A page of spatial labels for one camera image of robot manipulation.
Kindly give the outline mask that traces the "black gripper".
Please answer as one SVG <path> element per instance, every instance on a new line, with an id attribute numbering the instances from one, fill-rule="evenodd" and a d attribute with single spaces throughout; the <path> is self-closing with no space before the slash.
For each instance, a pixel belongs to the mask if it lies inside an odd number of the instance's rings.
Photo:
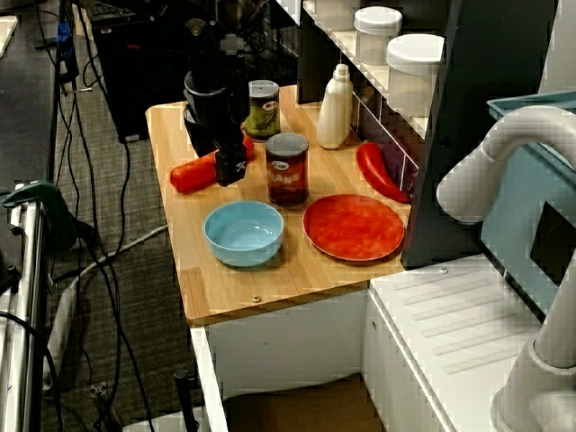
<path id="1" fill-rule="evenodd" d="M 220 150 L 215 154 L 218 184 L 227 187 L 242 180 L 247 169 L 247 152 L 242 150 L 244 135 L 240 129 L 247 118 L 246 79 L 234 75 L 225 85 L 201 87 L 187 74 L 184 96 L 194 129 L 191 137 L 194 148 L 201 151 L 201 156 Z"/>

